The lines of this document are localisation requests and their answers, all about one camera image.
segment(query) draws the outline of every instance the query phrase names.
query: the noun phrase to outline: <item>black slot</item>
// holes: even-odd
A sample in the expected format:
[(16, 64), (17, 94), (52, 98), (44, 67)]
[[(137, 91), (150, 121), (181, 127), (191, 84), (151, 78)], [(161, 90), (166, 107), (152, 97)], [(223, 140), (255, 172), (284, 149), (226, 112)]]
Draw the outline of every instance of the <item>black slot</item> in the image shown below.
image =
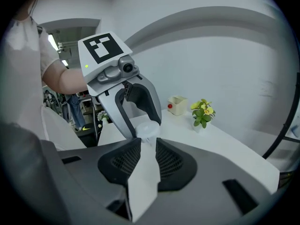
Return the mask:
[(229, 179), (222, 183), (243, 215), (257, 207), (257, 202), (236, 179)]
[(68, 164), (68, 163), (76, 162), (76, 161), (79, 161), (79, 160), (81, 160), (81, 158), (78, 157), (78, 156), (67, 157), (67, 158), (62, 159), (62, 163), (63, 164)]
[(106, 207), (109, 211), (129, 220), (128, 210), (125, 201), (115, 200)]

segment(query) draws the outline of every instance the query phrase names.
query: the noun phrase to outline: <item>black metal frame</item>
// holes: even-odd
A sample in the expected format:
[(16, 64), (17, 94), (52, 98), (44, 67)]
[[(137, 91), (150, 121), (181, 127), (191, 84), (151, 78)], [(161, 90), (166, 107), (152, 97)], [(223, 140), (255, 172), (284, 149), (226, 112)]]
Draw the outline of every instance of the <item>black metal frame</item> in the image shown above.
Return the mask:
[[(295, 43), (297, 46), (298, 58), (300, 61), (299, 43), (298, 43), (296, 34), (293, 33), (293, 35), (294, 35)], [(264, 159), (267, 159), (272, 154), (272, 152), (277, 148), (277, 146), (281, 143), (282, 140), (300, 143), (300, 140), (289, 138), (289, 137), (285, 136), (292, 124), (294, 117), (295, 117), (295, 114), (296, 114), (296, 111), (297, 111), (297, 108), (299, 105), (299, 99), (300, 99), (300, 73), (297, 73), (296, 90), (295, 90), (295, 95), (294, 95), (294, 99), (292, 102), (292, 107), (291, 107), (290, 113), (287, 116), (286, 122), (284, 123), (283, 128), (281, 129), (278, 137), (275, 139), (274, 143), (270, 146), (270, 148), (262, 156)]]

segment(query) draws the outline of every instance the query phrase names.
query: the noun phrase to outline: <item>ceiling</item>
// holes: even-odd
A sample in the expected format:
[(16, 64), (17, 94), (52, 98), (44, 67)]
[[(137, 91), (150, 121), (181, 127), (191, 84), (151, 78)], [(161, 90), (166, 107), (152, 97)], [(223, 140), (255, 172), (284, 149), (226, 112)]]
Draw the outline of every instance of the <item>ceiling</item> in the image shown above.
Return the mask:
[(74, 27), (48, 31), (60, 49), (61, 60), (66, 60), (69, 68), (80, 68), (77, 42), (80, 39), (94, 35), (96, 27)]

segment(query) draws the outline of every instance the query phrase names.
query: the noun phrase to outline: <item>small white box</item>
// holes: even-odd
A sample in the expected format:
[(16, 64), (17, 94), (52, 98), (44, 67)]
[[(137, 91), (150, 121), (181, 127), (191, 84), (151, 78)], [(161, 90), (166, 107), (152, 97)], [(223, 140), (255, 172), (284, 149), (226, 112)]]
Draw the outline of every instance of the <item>small white box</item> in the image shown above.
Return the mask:
[(182, 115), (186, 112), (188, 99), (179, 95), (172, 96), (168, 99), (168, 111), (176, 116)]

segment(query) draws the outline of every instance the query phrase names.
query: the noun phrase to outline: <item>small potted plant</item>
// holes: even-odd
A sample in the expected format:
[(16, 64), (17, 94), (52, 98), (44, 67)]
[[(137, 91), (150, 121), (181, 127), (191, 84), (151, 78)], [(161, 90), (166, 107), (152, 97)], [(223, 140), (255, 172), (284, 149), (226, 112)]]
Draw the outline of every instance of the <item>small potted plant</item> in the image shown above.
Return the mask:
[(206, 128), (207, 123), (214, 119), (216, 112), (210, 106), (211, 102), (201, 99), (191, 105), (193, 110), (192, 127), (196, 132), (200, 132), (201, 128)]
[(106, 111), (103, 110), (103, 111), (99, 112), (97, 118), (98, 118), (98, 121), (102, 121), (103, 126), (108, 124), (108, 121), (107, 121), (108, 115), (107, 115)]

